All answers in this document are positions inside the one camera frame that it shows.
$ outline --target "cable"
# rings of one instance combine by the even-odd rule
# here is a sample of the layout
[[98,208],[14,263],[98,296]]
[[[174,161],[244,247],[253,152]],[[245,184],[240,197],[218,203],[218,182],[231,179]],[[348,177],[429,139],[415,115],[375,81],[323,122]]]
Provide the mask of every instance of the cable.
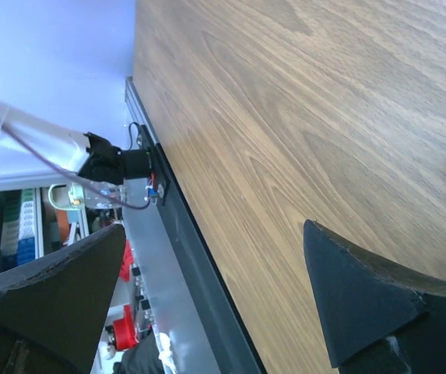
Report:
[[128,126],[128,132],[129,132],[129,148],[128,148],[128,150],[132,150],[132,144],[133,144],[133,141],[132,141],[132,133],[131,133],[131,127],[132,127],[132,126],[136,126],[136,130],[138,131],[138,135],[137,135],[136,137],[138,137],[139,134],[140,134],[140,132],[141,132],[141,129],[139,128],[139,123],[138,123],[138,122],[131,122],[131,123],[129,124],[129,126]]
[[35,158],[37,158],[39,161],[41,161],[43,164],[47,165],[49,168],[51,168],[53,171],[59,173],[62,177],[68,179],[70,182],[74,182],[77,183],[79,185],[82,185],[84,189],[87,189],[95,194],[97,194],[98,196],[102,196],[105,199],[107,199],[108,201],[110,201],[111,203],[116,203],[117,205],[129,208],[129,209],[133,209],[133,210],[144,210],[146,208],[149,207],[150,205],[150,198],[147,199],[146,204],[143,206],[135,206],[129,203],[125,203],[123,201],[120,201],[119,199],[113,197],[113,196],[107,196],[104,195],[100,190],[94,188],[90,183],[88,183],[87,181],[83,180],[82,178],[78,177],[77,175],[74,175],[62,168],[60,168],[59,166],[53,164],[51,161],[49,161],[48,159],[46,159],[43,155],[41,155],[39,152],[37,152],[30,144],[28,144],[24,139],[22,139],[20,136],[18,136],[17,134],[15,134],[11,127],[9,122],[5,122],[4,125],[2,126],[2,131],[7,134],[8,136],[10,136],[12,139],[14,139],[19,145],[21,145],[22,147],[24,147],[26,150],[28,150],[29,152],[31,152]]

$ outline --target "shelf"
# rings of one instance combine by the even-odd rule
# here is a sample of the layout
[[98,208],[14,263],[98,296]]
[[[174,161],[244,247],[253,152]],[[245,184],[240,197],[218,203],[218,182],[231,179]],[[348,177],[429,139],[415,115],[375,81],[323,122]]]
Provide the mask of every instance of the shelf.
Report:
[[[32,197],[33,197],[33,209],[31,210],[33,214],[33,226],[31,230],[33,230],[34,234],[34,259],[38,259],[44,255],[44,236],[43,236],[43,222],[42,222],[42,210],[41,210],[41,190],[40,189],[31,189]],[[0,192],[0,273],[3,271],[3,257],[2,257],[2,235],[3,235],[3,223],[6,220],[5,214],[14,214],[13,210],[7,206],[7,204],[12,203],[13,200],[22,199],[22,190],[15,191],[4,191]],[[19,232],[18,230],[14,230],[13,239],[14,242],[19,241]]]

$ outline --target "wood grain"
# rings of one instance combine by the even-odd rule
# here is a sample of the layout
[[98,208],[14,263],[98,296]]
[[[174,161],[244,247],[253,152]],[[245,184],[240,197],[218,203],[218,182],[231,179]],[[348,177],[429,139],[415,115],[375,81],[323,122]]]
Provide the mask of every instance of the wood grain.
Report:
[[134,82],[269,372],[328,372],[306,218],[446,279],[446,1],[138,0]]

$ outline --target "orange object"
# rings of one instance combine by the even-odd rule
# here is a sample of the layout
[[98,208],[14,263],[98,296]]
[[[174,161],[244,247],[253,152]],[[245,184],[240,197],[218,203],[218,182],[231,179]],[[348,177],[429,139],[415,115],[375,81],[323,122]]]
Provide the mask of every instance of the orange object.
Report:
[[68,222],[65,210],[56,210],[58,231],[60,232],[60,242],[65,242],[70,235],[70,223]]

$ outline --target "metal frame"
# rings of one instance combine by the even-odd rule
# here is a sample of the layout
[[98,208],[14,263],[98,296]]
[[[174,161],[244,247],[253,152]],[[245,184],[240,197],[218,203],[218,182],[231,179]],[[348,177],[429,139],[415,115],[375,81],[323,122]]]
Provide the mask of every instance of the metal frame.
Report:
[[86,216],[86,209],[78,210],[77,212],[79,218],[79,233],[81,234],[81,239],[90,235],[90,228],[88,227],[88,218]]
[[237,311],[216,262],[190,211],[158,137],[132,83],[126,80],[125,101],[134,121],[145,124],[156,143],[159,160],[171,180],[161,220],[190,291],[212,352],[222,373],[261,373],[265,367]]
[[44,256],[44,236],[43,236],[43,202],[41,199],[41,189],[33,189],[34,194],[34,219],[36,220],[36,259]]

